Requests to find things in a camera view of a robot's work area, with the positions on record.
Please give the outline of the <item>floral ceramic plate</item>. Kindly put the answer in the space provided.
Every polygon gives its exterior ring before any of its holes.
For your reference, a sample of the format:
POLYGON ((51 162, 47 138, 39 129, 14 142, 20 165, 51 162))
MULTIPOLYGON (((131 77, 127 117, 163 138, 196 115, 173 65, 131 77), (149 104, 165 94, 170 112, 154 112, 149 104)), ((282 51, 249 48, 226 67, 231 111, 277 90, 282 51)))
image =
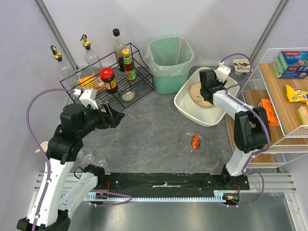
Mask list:
POLYGON ((202 97, 200 93, 200 89, 201 89, 200 82, 196 82, 191 85, 189 89, 189 95, 191 99, 200 107, 204 107, 204 108, 213 107, 214 106, 213 104, 211 104, 209 101, 204 100, 204 98, 202 97))

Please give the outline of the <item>glass jar with rice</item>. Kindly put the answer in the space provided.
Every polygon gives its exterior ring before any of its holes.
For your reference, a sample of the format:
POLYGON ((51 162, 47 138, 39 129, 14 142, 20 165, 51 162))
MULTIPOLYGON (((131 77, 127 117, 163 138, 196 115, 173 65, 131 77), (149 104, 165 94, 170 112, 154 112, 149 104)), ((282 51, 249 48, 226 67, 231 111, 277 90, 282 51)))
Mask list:
POLYGON ((129 102, 132 101, 135 97, 135 91, 131 87, 130 82, 123 82, 119 85, 120 95, 123 101, 129 102))

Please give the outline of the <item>red lid sauce jar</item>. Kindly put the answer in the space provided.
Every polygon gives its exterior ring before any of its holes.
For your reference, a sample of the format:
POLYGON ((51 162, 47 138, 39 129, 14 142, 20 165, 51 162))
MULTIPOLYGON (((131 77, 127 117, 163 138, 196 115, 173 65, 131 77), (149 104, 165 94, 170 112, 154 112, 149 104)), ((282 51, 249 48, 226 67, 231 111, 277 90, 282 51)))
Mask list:
POLYGON ((118 90, 118 86, 116 84, 114 71, 112 68, 103 68, 100 71, 101 80, 104 83, 105 90, 109 94, 115 94, 118 90))

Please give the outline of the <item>yellow cap chili sauce bottle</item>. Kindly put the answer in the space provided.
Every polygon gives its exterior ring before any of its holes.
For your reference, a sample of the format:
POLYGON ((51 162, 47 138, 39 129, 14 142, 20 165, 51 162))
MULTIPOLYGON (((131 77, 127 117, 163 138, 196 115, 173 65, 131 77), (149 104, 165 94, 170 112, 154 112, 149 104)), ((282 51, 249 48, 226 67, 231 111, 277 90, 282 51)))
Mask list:
POLYGON ((125 48, 122 50, 123 53, 123 61, 124 61, 124 70, 127 76, 128 81, 134 81, 137 77, 135 71, 135 65, 133 62, 133 58, 130 54, 130 50, 125 48))

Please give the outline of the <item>glass oil bottle gold spout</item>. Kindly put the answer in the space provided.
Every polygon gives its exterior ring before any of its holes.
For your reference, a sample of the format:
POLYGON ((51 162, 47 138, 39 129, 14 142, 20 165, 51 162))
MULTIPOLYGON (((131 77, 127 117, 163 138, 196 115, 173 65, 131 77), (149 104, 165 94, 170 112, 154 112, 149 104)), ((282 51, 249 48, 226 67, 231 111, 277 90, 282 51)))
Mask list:
POLYGON ((100 71, 103 69, 101 60, 99 56, 93 51, 91 48, 91 42, 88 40, 87 35, 82 35, 80 41, 82 42, 82 46, 84 47, 86 54, 85 59, 92 71, 93 77, 95 78, 98 85, 102 85, 100 71))

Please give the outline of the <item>dark soy sauce bottle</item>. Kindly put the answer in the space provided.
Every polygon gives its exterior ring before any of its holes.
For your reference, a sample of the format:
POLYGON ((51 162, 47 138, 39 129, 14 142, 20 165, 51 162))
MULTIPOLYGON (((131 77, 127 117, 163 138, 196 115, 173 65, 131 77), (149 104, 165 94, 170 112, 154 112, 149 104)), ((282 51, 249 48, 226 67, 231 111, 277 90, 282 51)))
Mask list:
POLYGON ((115 38, 115 44, 114 44, 114 54, 117 61, 118 68, 121 72, 125 72, 124 68, 124 59, 123 59, 123 53, 122 51, 126 48, 125 43, 123 43, 121 36, 120 36, 120 30, 118 28, 113 29, 113 35, 115 38))

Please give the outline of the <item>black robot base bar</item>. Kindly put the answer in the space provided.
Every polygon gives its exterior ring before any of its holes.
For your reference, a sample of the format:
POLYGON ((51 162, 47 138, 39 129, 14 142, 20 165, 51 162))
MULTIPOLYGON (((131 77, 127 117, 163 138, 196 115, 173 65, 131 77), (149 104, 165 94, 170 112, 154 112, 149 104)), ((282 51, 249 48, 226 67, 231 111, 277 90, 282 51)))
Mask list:
POLYGON ((249 190, 248 177, 210 173, 110 173, 99 177, 96 189, 132 197, 201 197, 214 191, 249 190))

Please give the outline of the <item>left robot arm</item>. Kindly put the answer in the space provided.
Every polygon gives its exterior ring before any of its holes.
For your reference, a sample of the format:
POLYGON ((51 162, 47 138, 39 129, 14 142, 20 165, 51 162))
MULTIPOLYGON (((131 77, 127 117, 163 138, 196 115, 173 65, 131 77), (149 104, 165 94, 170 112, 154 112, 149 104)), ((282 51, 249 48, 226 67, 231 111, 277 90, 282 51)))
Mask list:
POLYGON ((96 129, 116 128, 124 113, 109 104, 104 109, 72 103, 63 108, 61 123, 48 142, 47 162, 35 204, 27 217, 17 223, 22 231, 66 231, 71 218, 85 196, 97 185, 105 184, 104 168, 89 164, 77 184, 65 197, 61 197, 66 178, 83 138, 96 129))

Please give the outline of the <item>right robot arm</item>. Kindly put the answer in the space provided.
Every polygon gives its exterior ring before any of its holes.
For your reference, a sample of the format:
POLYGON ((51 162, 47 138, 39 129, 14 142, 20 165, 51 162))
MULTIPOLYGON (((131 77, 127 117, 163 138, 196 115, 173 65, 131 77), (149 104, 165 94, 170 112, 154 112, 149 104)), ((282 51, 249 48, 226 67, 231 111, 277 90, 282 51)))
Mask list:
POLYGON ((230 161, 223 167, 221 180, 227 184, 246 173, 249 162, 270 147, 270 127, 266 110, 245 104, 227 92, 226 80, 219 80, 217 71, 199 71, 200 94, 205 101, 219 107, 234 120, 236 148, 230 161))

